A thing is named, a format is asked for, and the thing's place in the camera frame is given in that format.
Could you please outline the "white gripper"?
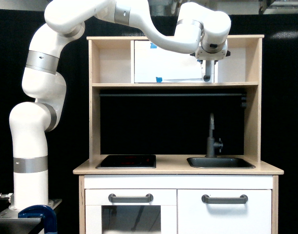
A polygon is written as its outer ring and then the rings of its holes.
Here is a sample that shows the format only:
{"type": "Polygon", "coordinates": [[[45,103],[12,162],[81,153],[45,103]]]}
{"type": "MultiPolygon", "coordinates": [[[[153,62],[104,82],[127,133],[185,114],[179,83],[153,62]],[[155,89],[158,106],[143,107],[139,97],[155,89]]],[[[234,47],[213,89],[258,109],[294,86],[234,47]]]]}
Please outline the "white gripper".
{"type": "Polygon", "coordinates": [[[217,48],[209,46],[207,49],[204,49],[200,42],[198,49],[190,55],[195,57],[201,65],[203,64],[203,60],[214,60],[214,65],[216,65],[219,60],[230,56],[228,42],[226,40],[223,44],[218,45],[217,48]]]}

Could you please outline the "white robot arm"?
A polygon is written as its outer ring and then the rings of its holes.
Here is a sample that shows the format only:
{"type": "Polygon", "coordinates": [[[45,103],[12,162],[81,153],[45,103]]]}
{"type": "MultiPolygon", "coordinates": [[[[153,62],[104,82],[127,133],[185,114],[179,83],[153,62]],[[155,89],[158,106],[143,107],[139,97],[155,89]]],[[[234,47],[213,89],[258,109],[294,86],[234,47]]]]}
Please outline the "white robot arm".
{"type": "Polygon", "coordinates": [[[60,54],[82,37],[91,17],[141,30],[155,45],[201,59],[220,60],[227,51],[230,17],[197,3],[179,10],[173,37],[154,26],[146,0],[54,0],[44,12],[45,24],[34,34],[22,77],[24,93],[32,102],[17,104],[10,112],[13,144],[14,199],[18,211],[48,205],[48,147],[45,134],[59,123],[66,82],[57,71],[60,54]]]}

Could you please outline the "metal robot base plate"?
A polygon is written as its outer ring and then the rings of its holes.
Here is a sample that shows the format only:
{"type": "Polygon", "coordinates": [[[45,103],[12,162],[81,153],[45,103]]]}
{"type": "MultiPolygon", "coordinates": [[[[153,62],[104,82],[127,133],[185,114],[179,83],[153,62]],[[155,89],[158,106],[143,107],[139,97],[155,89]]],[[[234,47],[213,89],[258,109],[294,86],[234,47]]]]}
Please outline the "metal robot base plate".
{"type": "MultiPolygon", "coordinates": [[[[55,214],[59,213],[60,204],[62,203],[62,199],[49,199],[48,206],[53,209],[55,214]]],[[[33,216],[33,217],[19,217],[19,210],[11,207],[0,212],[0,223],[40,223],[41,217],[33,216]]]]}

